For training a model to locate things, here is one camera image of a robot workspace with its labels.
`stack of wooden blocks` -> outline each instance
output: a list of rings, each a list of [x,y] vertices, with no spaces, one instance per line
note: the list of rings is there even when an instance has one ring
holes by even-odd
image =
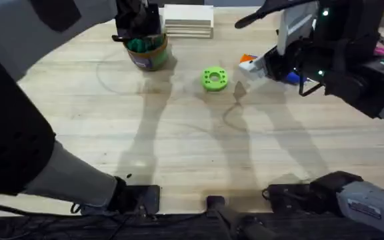
[[[169,37],[213,38],[213,6],[165,4],[164,28]]]

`black cable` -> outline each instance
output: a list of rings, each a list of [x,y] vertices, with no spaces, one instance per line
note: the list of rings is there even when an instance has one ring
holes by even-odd
[[[76,206],[77,206],[76,203],[72,204],[72,206],[71,206],[71,213],[72,214],[77,214],[81,210],[81,206],[80,205],[78,205],[78,207],[75,209]]]
[[[213,211],[215,212],[217,218],[219,219],[219,221],[220,221],[220,225],[222,226],[222,228],[223,228],[223,232],[226,234],[227,239],[228,239],[228,240],[232,240],[231,232],[230,232],[230,230],[227,228],[225,220],[223,220],[223,218],[222,218],[221,214],[218,212],[218,210],[213,210]]]
[[[244,27],[252,24],[256,20],[266,17],[266,15],[268,15],[270,13],[274,13],[276,11],[280,11],[283,9],[288,9],[288,8],[294,7],[296,5],[301,5],[304,3],[310,3],[313,1],[317,1],[317,0],[294,0],[294,1],[289,1],[287,4],[279,5],[279,6],[272,7],[272,8],[266,7],[266,5],[269,5],[269,1],[266,1],[263,4],[263,6],[261,6],[255,13],[252,13],[252,14],[238,20],[235,24],[235,28],[236,29],[244,28]]]
[[[0,205],[0,211],[8,212],[8,213],[13,213],[17,215],[22,215],[26,217],[56,217],[56,218],[86,218],[88,216],[82,216],[82,215],[60,215],[60,214],[52,214],[52,213],[33,213],[33,212],[28,212],[28,211],[23,211],[20,209],[16,209],[14,207],[7,207]]]
[[[107,240],[112,240],[118,232],[124,227],[124,224],[130,219],[131,215],[128,215],[124,220],[119,224],[119,226],[114,230],[114,232],[107,238]]]

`table surface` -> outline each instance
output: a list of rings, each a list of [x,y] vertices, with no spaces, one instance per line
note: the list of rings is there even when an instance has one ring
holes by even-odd
[[[19,84],[72,153],[106,173],[131,173],[128,184],[160,185],[162,213],[202,211],[208,195],[241,211],[269,211],[261,197],[268,184],[337,170],[384,187],[384,121],[323,91],[300,97],[295,87],[239,72],[242,54],[264,54],[277,40],[279,14],[234,28],[254,10],[215,8],[214,38],[170,39],[174,58],[156,72],[140,71],[112,42],[114,22],[98,25]],[[229,86],[208,93],[199,75],[215,65],[227,70]],[[0,203],[52,213],[70,207],[26,195],[0,195]]]

